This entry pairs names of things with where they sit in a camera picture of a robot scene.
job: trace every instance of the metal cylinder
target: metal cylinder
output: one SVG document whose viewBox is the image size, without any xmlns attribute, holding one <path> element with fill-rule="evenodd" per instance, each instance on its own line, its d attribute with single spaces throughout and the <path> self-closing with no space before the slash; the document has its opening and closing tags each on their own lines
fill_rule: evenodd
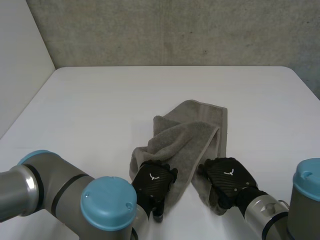
<svg viewBox="0 0 320 240">
<path fill-rule="evenodd" d="M 145 240 L 147 239 L 149 229 L 149 218 L 145 210 L 140 206 L 136 206 L 136 216 L 132 225 L 131 240 Z"/>
<path fill-rule="evenodd" d="M 62 159 L 59 155 L 52 152 L 41 152 L 38 154 L 32 154 L 32 156 L 25 158 L 20 162 L 25 167 L 33 169 L 40 177 L 40 184 L 43 185 L 43 204 L 42 208 L 49 211 L 58 220 L 64 223 L 74 233 L 76 233 L 81 240 L 129 240 L 132 236 L 132 221 L 129 225 L 116 230 L 100 229 L 88 221 L 88 218 L 84 216 L 81 209 L 81 199 L 84 197 L 84 190 L 90 185 L 91 182 L 99 183 L 99 180 L 87 175 L 85 172 L 76 168 L 69 162 Z M 134 188 L 126 182 L 131 191 Z M 111 188 L 106 188 L 106 185 L 102 184 L 100 188 L 89 189 L 88 191 L 95 195 L 95 199 L 102 201 L 102 211 L 100 214 L 102 218 L 108 218 L 108 212 L 103 213 L 103 207 L 110 204 L 108 202 L 113 196 L 111 194 L 113 190 L 119 191 L 117 185 L 112 185 Z M 128 208 L 136 208 L 137 199 L 132 205 L 128 205 Z M 95 211 L 94 204 L 89 204 L 90 209 Z"/>
<path fill-rule="evenodd" d="M 0 222 L 32 214 L 39 199 L 38 184 L 33 173 L 19 165 L 0 173 Z"/>
<path fill-rule="evenodd" d="M 244 219 L 262 240 L 285 240 L 288 209 L 270 195 L 255 198 Z"/>
<path fill-rule="evenodd" d="M 290 240 L 320 239 L 320 202 L 292 189 L 288 216 L 288 234 Z"/>
<path fill-rule="evenodd" d="M 56 218 L 76 233 L 80 240 L 129 240 L 132 225 L 118 231 L 104 231 L 91 225 L 83 216 L 80 199 L 84 188 L 94 180 L 84 176 L 72 183 L 56 206 Z"/>
<path fill-rule="evenodd" d="M 320 158 L 296 167 L 288 216 L 288 239 L 320 239 Z"/>
</svg>

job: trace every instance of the table surface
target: table surface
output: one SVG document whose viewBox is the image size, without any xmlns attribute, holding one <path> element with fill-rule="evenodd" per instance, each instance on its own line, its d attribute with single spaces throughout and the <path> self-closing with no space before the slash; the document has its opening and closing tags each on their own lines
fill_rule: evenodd
<svg viewBox="0 0 320 240">
<path fill-rule="evenodd" d="M 261 190 L 290 201 L 297 164 L 320 156 L 320 101 L 285 67 L 66 67 L 56 70 L 0 140 L 0 171 L 39 149 L 95 178 L 129 178 L 135 147 L 153 136 L 153 117 L 185 100 L 228 109 L 227 156 Z M 0 224 L 4 240 L 77 240 L 45 210 Z M 257 240 L 239 210 L 216 216 L 190 185 L 149 240 Z"/>
</svg>

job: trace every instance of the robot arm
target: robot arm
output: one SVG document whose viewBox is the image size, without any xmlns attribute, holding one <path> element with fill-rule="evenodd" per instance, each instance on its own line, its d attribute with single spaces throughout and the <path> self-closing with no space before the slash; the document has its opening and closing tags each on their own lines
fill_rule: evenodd
<svg viewBox="0 0 320 240">
<path fill-rule="evenodd" d="M 234 158 L 206 160 L 199 172 L 211 182 L 210 198 L 216 213 L 238 207 L 245 221 L 262 240 L 287 240 L 288 209 L 258 189 L 246 168 Z"/>
<path fill-rule="evenodd" d="M 0 173 L 0 222 L 46 209 L 81 240 L 143 240 L 150 212 L 162 220 L 177 173 L 148 161 L 131 185 L 119 177 L 94 179 L 55 153 L 36 151 Z"/>
</svg>

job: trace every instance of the towel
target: towel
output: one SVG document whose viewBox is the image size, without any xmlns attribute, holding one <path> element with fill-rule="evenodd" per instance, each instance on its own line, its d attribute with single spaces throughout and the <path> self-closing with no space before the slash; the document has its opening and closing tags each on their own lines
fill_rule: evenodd
<svg viewBox="0 0 320 240">
<path fill-rule="evenodd" d="M 153 138 L 147 146 L 133 151 L 129 175 L 133 180 L 145 161 L 162 161 L 178 169 L 177 179 L 165 198 L 165 214 L 178 202 L 190 182 L 203 203 L 215 210 L 218 200 L 211 191 L 211 183 L 196 170 L 206 159 L 224 158 L 226 145 L 227 109 L 187 100 L 165 116 L 153 118 Z"/>
</svg>

